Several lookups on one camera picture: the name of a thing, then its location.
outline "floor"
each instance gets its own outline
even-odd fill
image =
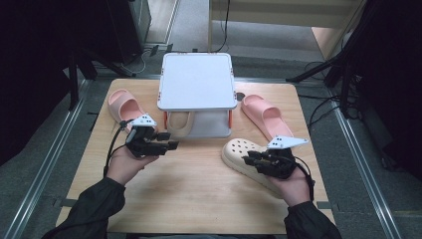
[[[175,12],[167,11],[166,21],[172,21],[172,24],[162,24],[164,27],[153,30],[156,37],[149,36],[148,46],[160,45],[160,49],[165,49],[173,44],[173,51],[206,51],[207,3],[206,0],[150,1],[152,30],[153,26],[159,25],[153,9],[159,9],[161,13],[165,12],[164,9],[175,9]],[[213,49],[221,47],[223,24],[213,22]],[[222,51],[233,57],[237,81],[285,83],[285,78],[296,76],[323,61],[310,28],[229,22],[227,35]],[[159,79],[159,61],[163,54],[144,55],[143,59],[126,67],[138,77]],[[9,233],[7,238],[33,238],[54,226],[60,211],[59,202],[66,197],[78,167],[78,158],[84,152],[84,142],[89,139],[90,127],[95,123],[96,112],[110,81],[116,78],[111,71],[97,67],[100,73],[97,81],[81,79],[81,106],[70,113],[67,111],[69,99],[64,99],[23,152],[0,167],[0,224],[7,225],[0,228],[0,235],[15,232],[17,236]],[[337,88],[327,89],[317,80],[321,77],[323,75],[318,74],[314,79],[297,84],[307,120],[321,103],[321,100],[307,96],[338,94]],[[335,106],[335,102],[323,105],[317,116]],[[62,128],[63,122],[71,127]],[[334,218],[343,238],[420,237],[422,182],[405,171],[386,170],[361,121],[346,120],[334,111],[316,123],[310,133]],[[61,153],[49,151],[51,145],[59,147]],[[36,172],[40,168],[50,170],[50,174],[45,173],[50,179],[41,180],[44,183],[40,186],[44,188],[42,193],[30,193],[34,189],[34,180],[39,178]],[[12,222],[14,217],[22,221]]]

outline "hand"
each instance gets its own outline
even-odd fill
[[[283,199],[290,207],[311,201],[310,188],[305,174],[297,167],[288,179],[272,176],[267,176],[267,178],[280,189]]]
[[[112,154],[106,177],[125,186],[140,170],[157,159],[158,156],[135,157],[126,146],[123,146]]]

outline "shoe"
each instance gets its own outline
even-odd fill
[[[171,133],[171,137],[185,137],[192,130],[194,119],[195,112],[168,113],[167,131]]]
[[[134,96],[125,89],[119,89],[109,96],[108,111],[118,123],[123,120],[135,120],[145,114]],[[130,132],[131,124],[128,123],[124,130]]]
[[[276,135],[293,137],[278,108],[257,95],[242,99],[242,111],[261,130],[268,141]]]
[[[262,152],[267,148],[247,139],[233,138],[224,145],[221,157],[227,166],[261,183],[281,198],[279,188],[270,182],[264,174],[259,173],[254,166],[245,163],[242,157],[247,156],[249,150]]]

